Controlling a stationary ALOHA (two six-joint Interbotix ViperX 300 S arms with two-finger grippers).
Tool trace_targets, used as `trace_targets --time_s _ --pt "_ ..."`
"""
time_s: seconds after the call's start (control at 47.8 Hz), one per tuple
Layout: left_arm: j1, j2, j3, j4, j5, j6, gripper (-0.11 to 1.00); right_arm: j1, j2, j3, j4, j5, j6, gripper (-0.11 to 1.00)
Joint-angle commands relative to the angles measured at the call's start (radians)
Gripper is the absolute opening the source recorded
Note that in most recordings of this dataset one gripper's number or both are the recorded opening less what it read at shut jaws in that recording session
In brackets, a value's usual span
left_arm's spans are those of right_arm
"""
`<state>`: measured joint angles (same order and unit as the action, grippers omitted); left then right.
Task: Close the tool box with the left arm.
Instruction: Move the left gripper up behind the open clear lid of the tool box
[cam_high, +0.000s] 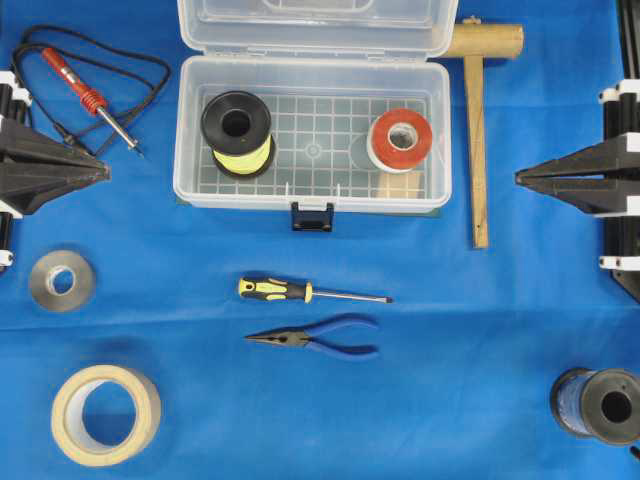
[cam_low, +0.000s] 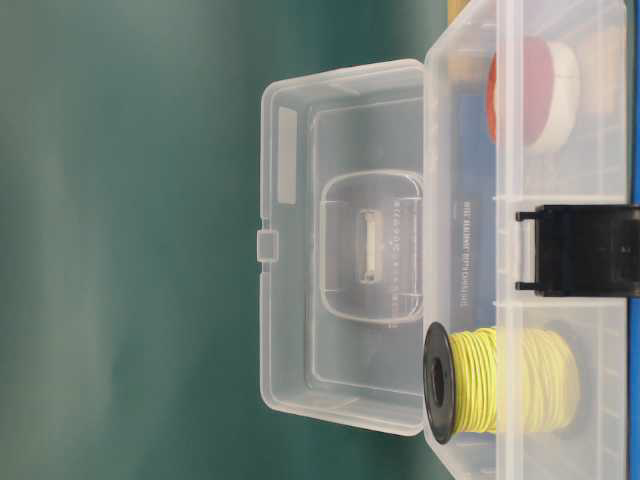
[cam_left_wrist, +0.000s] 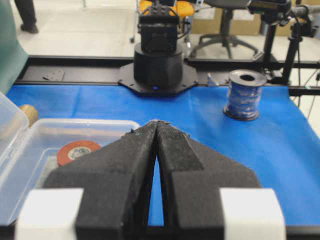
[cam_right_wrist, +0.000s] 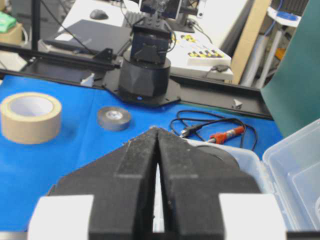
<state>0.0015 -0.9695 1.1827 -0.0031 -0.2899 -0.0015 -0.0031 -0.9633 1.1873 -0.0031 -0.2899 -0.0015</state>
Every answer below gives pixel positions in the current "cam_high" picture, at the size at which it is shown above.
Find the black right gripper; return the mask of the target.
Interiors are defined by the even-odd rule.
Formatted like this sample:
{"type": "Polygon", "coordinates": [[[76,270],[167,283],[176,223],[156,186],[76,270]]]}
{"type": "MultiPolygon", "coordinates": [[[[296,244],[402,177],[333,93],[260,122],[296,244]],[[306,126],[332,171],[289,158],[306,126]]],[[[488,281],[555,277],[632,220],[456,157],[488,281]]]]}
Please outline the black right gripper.
{"type": "Polygon", "coordinates": [[[639,81],[600,94],[605,141],[515,174],[517,185],[604,217],[603,269],[639,272],[639,81]],[[553,178],[610,174],[605,178],[553,178]]]}

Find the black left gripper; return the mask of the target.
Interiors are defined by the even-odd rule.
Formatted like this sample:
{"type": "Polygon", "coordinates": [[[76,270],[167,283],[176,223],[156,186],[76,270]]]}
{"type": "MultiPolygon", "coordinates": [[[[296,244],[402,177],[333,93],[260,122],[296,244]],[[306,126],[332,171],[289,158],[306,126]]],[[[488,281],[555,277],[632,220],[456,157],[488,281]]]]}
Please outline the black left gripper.
{"type": "MultiPolygon", "coordinates": [[[[10,70],[1,72],[1,119],[25,123],[32,97],[10,70]]],[[[14,161],[66,167],[1,168],[1,272],[13,265],[15,219],[73,191],[110,179],[110,169],[86,151],[54,141],[21,123],[1,124],[1,154],[14,161]]]]}

